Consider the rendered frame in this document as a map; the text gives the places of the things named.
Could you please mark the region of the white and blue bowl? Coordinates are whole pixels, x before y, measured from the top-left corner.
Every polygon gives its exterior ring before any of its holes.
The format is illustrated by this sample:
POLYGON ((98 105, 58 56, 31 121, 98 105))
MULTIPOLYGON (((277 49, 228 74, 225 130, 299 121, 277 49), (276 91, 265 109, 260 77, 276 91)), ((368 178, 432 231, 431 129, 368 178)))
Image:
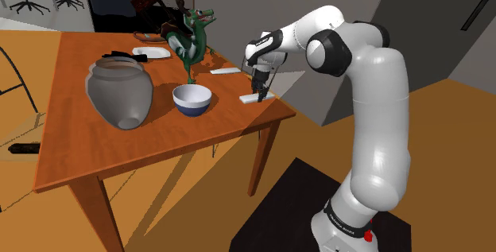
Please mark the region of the white and blue bowl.
POLYGON ((204 113, 211 103, 211 91, 199 84, 184 84, 172 92, 176 108, 188 117, 197 117, 204 113))

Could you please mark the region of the green dragon figure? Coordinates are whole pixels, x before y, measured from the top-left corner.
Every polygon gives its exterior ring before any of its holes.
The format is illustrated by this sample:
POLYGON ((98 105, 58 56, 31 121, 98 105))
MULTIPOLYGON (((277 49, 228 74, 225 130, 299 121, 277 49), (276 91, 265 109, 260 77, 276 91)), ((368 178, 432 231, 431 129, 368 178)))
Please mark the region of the green dragon figure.
POLYGON ((205 28, 216 20, 214 10, 188 10, 184 7, 184 0, 176 0, 178 10, 183 14, 184 25, 192 32, 191 35, 181 31, 171 21, 161 27, 161 37, 164 38, 171 50, 182 60, 184 69, 188 73, 188 84, 196 81, 191 77, 191 66, 203 60, 206 49, 213 53, 215 50, 207 46, 205 28))

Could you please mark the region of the white rectangular plate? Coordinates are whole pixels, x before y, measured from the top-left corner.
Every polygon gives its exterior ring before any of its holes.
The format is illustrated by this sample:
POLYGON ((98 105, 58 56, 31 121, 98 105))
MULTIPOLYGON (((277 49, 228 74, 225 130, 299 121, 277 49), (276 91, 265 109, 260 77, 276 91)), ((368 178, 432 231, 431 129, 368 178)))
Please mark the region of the white rectangular plate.
POLYGON ((146 55, 148 59, 163 59, 171 56, 170 51, 162 47, 137 47, 133 48, 132 53, 146 55))

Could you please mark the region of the brown shallow dish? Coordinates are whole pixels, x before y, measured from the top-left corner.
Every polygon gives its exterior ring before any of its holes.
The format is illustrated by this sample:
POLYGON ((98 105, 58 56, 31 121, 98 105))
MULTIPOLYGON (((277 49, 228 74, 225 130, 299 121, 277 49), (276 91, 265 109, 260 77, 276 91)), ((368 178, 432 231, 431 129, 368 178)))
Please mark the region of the brown shallow dish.
POLYGON ((158 42, 165 42, 166 41, 166 39, 164 37, 151 37, 151 36, 147 35, 146 33, 138 32, 138 31, 134 31, 133 36, 134 36, 134 38, 136 38, 142 42, 158 43, 158 42))

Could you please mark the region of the black robot stand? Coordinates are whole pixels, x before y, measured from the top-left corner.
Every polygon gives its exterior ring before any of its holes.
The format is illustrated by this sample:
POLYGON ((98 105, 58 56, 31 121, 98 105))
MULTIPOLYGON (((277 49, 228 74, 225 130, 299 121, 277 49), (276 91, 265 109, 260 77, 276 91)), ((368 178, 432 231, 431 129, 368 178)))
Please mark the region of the black robot stand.
POLYGON ((339 186, 295 158, 232 238, 229 252, 320 252, 311 218, 339 186))

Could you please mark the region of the dark brown wooden chair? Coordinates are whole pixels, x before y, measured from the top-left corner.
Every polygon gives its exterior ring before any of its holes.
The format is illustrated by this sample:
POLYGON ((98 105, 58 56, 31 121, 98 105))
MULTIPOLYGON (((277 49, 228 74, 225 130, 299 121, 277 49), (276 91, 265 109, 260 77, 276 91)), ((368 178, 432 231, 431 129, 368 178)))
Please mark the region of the dark brown wooden chair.
POLYGON ((163 25, 163 23, 156 24, 148 13, 155 4, 158 4, 167 13, 167 22, 179 29, 176 16, 172 12, 172 7, 167 7, 162 0, 131 0, 130 2, 135 8, 136 13, 145 20, 155 33, 161 33, 161 26, 163 25))

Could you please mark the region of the black flat utensil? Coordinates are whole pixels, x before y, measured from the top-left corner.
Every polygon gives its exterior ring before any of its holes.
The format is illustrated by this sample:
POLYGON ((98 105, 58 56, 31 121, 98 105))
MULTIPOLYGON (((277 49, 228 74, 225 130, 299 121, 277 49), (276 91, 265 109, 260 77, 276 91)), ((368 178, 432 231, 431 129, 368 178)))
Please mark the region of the black flat utensil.
POLYGON ((125 57, 137 62, 147 62, 148 57, 146 54, 131 55, 127 52, 112 51, 111 53, 104 54, 103 57, 125 57))

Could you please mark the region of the grey round vase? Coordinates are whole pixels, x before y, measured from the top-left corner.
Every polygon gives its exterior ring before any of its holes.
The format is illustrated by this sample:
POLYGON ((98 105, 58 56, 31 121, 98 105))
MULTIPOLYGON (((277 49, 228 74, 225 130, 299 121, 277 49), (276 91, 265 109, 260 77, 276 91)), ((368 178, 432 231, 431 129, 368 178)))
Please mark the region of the grey round vase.
POLYGON ((106 122, 120 130, 132 130, 149 114, 153 82, 136 60, 123 56, 103 57, 89 67, 85 92, 106 122))

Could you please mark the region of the orange wooden table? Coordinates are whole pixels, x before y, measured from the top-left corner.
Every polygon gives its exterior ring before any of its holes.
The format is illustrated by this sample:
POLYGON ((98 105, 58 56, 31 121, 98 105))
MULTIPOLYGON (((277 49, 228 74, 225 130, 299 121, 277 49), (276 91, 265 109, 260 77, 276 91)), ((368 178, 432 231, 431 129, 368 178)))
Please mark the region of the orange wooden table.
POLYGON ((211 90, 213 102, 204 114, 189 118, 172 100, 173 88, 187 78, 181 60, 172 56, 145 65, 155 87, 145 124, 114 128, 91 105, 85 79, 103 54, 138 45, 128 33, 62 33, 33 184, 36 193, 68 186, 107 252, 125 250, 106 178, 259 132, 248 186, 253 195, 281 121, 294 115, 279 99, 242 103, 240 96, 250 88, 244 74, 200 73, 197 82, 211 90))

